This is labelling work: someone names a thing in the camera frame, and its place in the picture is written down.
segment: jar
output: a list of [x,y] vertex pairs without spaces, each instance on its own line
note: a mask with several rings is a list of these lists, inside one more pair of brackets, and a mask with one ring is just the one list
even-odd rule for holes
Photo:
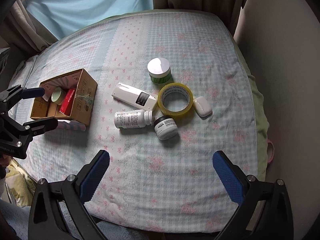
[[157,57],[149,61],[148,72],[151,81],[155,84],[164,84],[171,78],[170,63],[163,57]]
[[178,133],[177,124],[169,115],[161,116],[155,120],[153,126],[160,140],[167,140]]
[[66,97],[66,92],[61,89],[61,87],[56,87],[54,92],[51,95],[51,101],[61,106],[64,98]]

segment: checkered fabric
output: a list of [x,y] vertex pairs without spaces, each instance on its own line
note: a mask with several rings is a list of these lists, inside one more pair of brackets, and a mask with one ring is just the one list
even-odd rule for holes
[[[167,141],[160,141],[151,126],[119,131],[113,124],[116,111],[133,109],[112,98],[118,82],[159,92],[147,71],[155,57],[168,59],[174,81],[187,85],[194,97],[204,96],[213,109],[206,119],[191,109],[177,120],[179,135]],[[37,180],[62,180],[105,149],[110,166],[86,204],[91,214],[151,231],[221,230],[237,205],[212,167],[212,154],[223,150],[256,176],[257,143],[249,80],[219,18],[153,12],[99,22],[29,59],[11,85],[37,87],[79,68],[98,83],[90,127],[35,137],[28,157],[18,160],[22,167]],[[31,107],[31,99],[22,100],[11,116],[27,122]]]

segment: light blue curtain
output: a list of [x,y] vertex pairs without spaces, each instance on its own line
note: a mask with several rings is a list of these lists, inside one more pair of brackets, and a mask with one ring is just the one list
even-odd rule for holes
[[25,7],[57,39],[113,15],[153,9],[152,0],[27,0]]

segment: wrinkled sheet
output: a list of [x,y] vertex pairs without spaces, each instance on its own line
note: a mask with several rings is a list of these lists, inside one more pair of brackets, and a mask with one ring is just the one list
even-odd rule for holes
[[[160,141],[151,126],[119,131],[113,124],[116,111],[133,109],[112,98],[118,82],[160,90],[147,72],[154,57],[167,58],[174,81],[186,84],[195,98],[206,97],[213,109],[206,119],[192,109],[177,120],[179,135],[167,141]],[[90,127],[35,137],[27,158],[18,160],[22,167],[37,180],[62,180],[105,149],[110,166],[86,203],[91,214],[151,231],[221,230],[237,205],[214,171],[212,155],[223,150],[246,174],[256,176],[257,142],[248,77],[219,18],[154,12],[102,21],[31,58],[11,85],[37,87],[79,68],[98,83]],[[31,99],[22,100],[11,115],[26,122],[31,107]]]

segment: packing tape roll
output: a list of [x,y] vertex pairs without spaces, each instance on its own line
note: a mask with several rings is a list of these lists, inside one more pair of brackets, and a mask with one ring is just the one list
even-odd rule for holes
[[[171,93],[181,93],[182,95],[184,95],[188,100],[188,105],[180,111],[170,111],[167,108],[165,108],[163,105],[163,101],[167,97],[167,95]],[[180,117],[186,114],[190,110],[190,108],[192,107],[192,104],[193,104],[193,95],[191,90],[186,85],[181,83],[168,84],[164,86],[158,94],[158,105],[161,112],[164,115],[169,115],[171,117]]]

